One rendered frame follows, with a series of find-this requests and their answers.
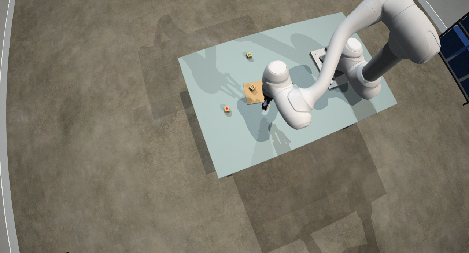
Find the tan flat mat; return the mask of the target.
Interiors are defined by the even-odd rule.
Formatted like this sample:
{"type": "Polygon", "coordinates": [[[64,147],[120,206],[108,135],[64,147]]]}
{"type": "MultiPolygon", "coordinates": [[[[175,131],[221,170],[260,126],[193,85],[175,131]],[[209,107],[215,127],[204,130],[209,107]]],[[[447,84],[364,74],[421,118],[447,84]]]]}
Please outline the tan flat mat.
{"type": "Polygon", "coordinates": [[[262,93],[262,84],[263,84],[262,81],[255,81],[255,82],[243,84],[246,101],[248,105],[264,102],[264,96],[262,93]],[[256,86],[256,89],[253,92],[249,89],[249,87],[252,84],[256,86]]]}

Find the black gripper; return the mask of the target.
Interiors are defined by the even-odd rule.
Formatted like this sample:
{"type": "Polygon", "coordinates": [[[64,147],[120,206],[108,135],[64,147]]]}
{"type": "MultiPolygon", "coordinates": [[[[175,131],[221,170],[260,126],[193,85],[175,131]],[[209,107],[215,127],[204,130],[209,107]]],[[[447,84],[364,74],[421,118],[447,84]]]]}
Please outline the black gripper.
{"type": "Polygon", "coordinates": [[[268,104],[270,104],[270,101],[272,101],[273,98],[265,96],[264,93],[263,93],[263,96],[264,96],[264,102],[262,104],[262,110],[267,111],[268,104]]]}

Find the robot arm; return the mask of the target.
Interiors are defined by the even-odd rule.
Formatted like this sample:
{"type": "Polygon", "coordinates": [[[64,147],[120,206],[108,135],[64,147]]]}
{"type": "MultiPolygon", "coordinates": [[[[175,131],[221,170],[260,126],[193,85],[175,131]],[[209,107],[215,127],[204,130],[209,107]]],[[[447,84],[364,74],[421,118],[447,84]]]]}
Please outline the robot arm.
{"type": "Polygon", "coordinates": [[[435,27],[413,0],[364,0],[336,28],[325,48],[318,79],[306,89],[296,89],[288,67],[281,60],[269,63],[262,76],[262,91],[273,98],[280,115],[295,130],[309,126],[315,102],[332,79],[345,74],[363,99],[377,96],[381,76],[403,59],[423,64],[440,52],[435,27]],[[366,62],[362,44],[350,36],[382,21],[389,29],[384,47],[366,62]]]}

